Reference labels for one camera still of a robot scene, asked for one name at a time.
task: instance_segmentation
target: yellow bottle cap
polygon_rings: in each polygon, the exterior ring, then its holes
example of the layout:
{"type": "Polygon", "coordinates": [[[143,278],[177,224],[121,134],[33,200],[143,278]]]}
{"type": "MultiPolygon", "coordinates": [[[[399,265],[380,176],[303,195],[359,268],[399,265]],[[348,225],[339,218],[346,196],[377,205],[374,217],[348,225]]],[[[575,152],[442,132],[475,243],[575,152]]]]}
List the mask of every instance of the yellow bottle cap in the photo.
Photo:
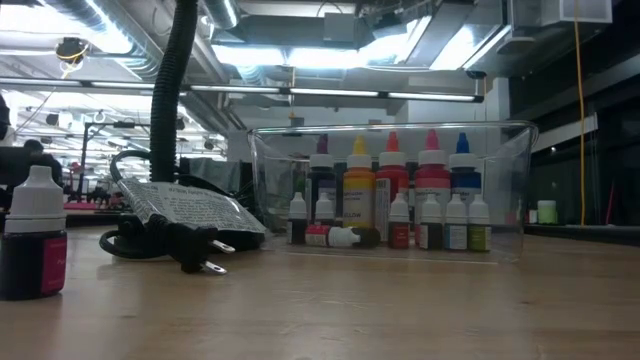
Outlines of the yellow bottle cap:
{"type": "Polygon", "coordinates": [[[356,136],[356,141],[353,143],[353,155],[368,155],[367,145],[364,143],[364,136],[356,136]]]}

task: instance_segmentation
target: yellow bottle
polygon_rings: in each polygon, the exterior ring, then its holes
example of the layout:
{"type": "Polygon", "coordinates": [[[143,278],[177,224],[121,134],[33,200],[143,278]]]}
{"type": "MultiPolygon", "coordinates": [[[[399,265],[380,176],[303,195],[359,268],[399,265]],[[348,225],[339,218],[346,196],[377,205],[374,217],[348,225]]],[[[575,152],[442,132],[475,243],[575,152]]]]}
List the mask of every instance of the yellow bottle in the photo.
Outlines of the yellow bottle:
{"type": "Polygon", "coordinates": [[[343,181],[343,227],[373,228],[376,175],[371,171],[364,137],[358,135],[353,153],[347,156],[347,172],[343,181]]]}

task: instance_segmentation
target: clear plastic container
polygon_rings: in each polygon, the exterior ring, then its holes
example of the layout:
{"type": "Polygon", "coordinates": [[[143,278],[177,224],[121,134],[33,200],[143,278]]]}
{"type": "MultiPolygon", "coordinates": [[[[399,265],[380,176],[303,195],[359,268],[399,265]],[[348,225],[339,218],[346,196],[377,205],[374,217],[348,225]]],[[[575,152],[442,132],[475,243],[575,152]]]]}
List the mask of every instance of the clear plastic container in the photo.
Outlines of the clear plastic container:
{"type": "Polygon", "coordinates": [[[409,123],[391,125],[344,125],[331,127],[263,128],[249,133],[252,147],[254,186],[259,217],[271,231],[268,247],[277,251],[369,257],[408,258],[447,261],[510,262],[522,252],[524,196],[529,175],[531,147],[538,130],[522,121],[409,123]],[[482,175],[482,194],[489,205],[492,228],[491,250],[483,253],[424,250],[415,245],[390,249],[322,248],[287,244],[287,215],[295,192],[305,193],[309,156],[316,151],[320,135],[327,134],[328,151],[335,161],[337,178],[335,213],[342,216],[342,179],[347,156],[352,153],[356,135],[363,135],[367,152],[378,168],[378,155],[385,151],[389,132],[396,131],[399,150],[407,156],[410,173],[409,206],[415,214],[414,172],[418,153],[426,148],[427,132],[435,129],[440,149],[448,156],[456,151],[461,132],[466,134],[470,152],[478,158],[476,171],[482,175]]]}

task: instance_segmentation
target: pink bottle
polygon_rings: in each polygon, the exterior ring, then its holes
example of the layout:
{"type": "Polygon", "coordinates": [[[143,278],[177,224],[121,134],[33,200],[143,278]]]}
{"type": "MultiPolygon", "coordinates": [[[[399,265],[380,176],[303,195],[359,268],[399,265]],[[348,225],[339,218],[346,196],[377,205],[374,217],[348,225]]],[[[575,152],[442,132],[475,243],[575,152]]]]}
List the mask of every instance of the pink bottle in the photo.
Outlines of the pink bottle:
{"type": "Polygon", "coordinates": [[[451,174],[445,166],[447,156],[438,145],[438,135],[435,130],[427,133],[427,149],[418,154],[418,165],[415,172],[415,243],[420,245],[420,219],[422,203],[427,200],[429,194],[434,194],[442,211],[451,198],[451,174]]]}

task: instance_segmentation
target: bottle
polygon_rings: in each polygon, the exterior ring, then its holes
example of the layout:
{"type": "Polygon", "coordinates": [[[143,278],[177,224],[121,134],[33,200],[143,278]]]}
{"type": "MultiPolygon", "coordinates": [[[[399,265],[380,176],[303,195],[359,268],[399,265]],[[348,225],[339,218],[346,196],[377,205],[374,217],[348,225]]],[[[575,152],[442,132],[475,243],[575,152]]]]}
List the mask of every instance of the bottle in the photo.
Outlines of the bottle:
{"type": "Polygon", "coordinates": [[[67,261],[62,189],[51,168],[32,166],[13,191],[0,241],[0,296],[6,300],[55,295],[64,287],[67,261]]]}
{"type": "Polygon", "coordinates": [[[447,250],[467,249],[467,206],[460,194],[453,194],[447,204],[444,223],[444,248],[447,250]]]}
{"type": "Polygon", "coordinates": [[[422,203],[420,218],[420,248],[429,250],[444,249],[444,231],[442,226],[442,207],[436,201],[435,194],[429,194],[422,203]]]}
{"type": "Polygon", "coordinates": [[[310,171],[305,181],[305,200],[307,202],[307,220],[315,223],[316,202],[321,193],[326,193],[332,202],[335,213],[336,174],[333,171],[333,157],[329,155],[329,135],[320,135],[316,153],[309,157],[310,171]]]}
{"type": "Polygon", "coordinates": [[[398,137],[395,131],[389,133],[387,150],[380,153],[380,170],[376,172],[376,209],[375,225],[382,235],[382,242],[389,234],[389,205],[397,194],[403,196],[409,192],[409,172],[406,168],[406,156],[398,151],[398,137]]]}
{"type": "Polygon", "coordinates": [[[469,206],[476,194],[482,192],[482,175],[476,171],[478,157],[469,152],[467,134],[460,133],[456,153],[449,156],[451,169],[451,193],[460,194],[460,199],[469,206]]]}
{"type": "Polygon", "coordinates": [[[323,247],[352,246],[374,248],[380,244],[380,233],[374,228],[340,228],[309,225],[305,234],[307,245],[323,247]]]}
{"type": "Polygon", "coordinates": [[[409,232],[411,220],[409,219],[409,204],[404,199],[404,194],[396,194],[396,199],[391,203],[389,211],[389,247],[392,249],[409,248],[409,232]]]}
{"type": "Polygon", "coordinates": [[[302,193],[297,192],[289,203],[287,219],[287,242],[293,245],[304,245],[304,231],[307,228],[307,205],[302,193]]]}
{"type": "Polygon", "coordinates": [[[447,209],[447,204],[451,199],[451,174],[445,166],[447,157],[438,144],[438,135],[435,130],[427,133],[426,150],[418,154],[418,165],[415,172],[415,241],[420,245],[422,239],[422,228],[419,224],[422,221],[422,204],[427,200],[429,194],[435,195],[436,201],[440,204],[441,213],[447,209]]]}
{"type": "Polygon", "coordinates": [[[356,136],[353,154],[347,156],[343,180],[344,227],[373,228],[373,197],[376,176],[371,171],[371,156],[362,135],[356,136]]]}
{"type": "Polygon", "coordinates": [[[491,250],[491,223],[489,220],[489,205],[484,202],[482,195],[476,194],[469,205],[469,241],[471,251],[487,252],[491,250]]]}
{"type": "Polygon", "coordinates": [[[333,213],[333,203],[329,200],[327,193],[320,194],[320,199],[316,202],[315,225],[331,225],[335,224],[335,216],[333,213]]]}

